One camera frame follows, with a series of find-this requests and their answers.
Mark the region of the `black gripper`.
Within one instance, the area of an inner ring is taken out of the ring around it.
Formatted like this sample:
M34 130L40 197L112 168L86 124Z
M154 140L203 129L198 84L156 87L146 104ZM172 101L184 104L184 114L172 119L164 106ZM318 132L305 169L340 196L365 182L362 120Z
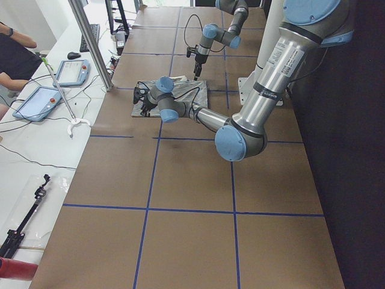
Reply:
M150 117L151 116L150 112L155 107L156 107L156 104L153 104L147 98L143 99L143 104L142 104L141 113L140 113L141 116L142 117Z
M198 80L200 77L200 74L202 72L202 65L206 63L208 59L207 54L196 54L195 56L195 62L196 65L194 67L194 80Z

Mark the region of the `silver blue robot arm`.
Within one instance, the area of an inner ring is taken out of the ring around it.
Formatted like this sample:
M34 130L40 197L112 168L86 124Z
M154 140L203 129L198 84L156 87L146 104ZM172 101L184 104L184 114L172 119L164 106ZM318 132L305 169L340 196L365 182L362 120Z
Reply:
M280 1L270 13L279 13L277 41L262 66L251 77L253 86L238 113L230 117L194 101L173 96L173 80L158 79L154 86L136 87L134 102L141 115L157 108L165 123L187 117L215 133L217 152L227 161L240 161L260 154L266 147L264 124L284 95L309 51L348 43L353 36L356 1Z
M213 42L221 43L232 49L238 48L241 38L241 28L248 18L248 4L246 1L215 1L215 6L233 16L231 24L227 30L220 28L215 23L204 26L202 36L198 45L194 48L189 47L186 56L195 54L194 80L197 80L202 72L202 65L206 63L211 51Z

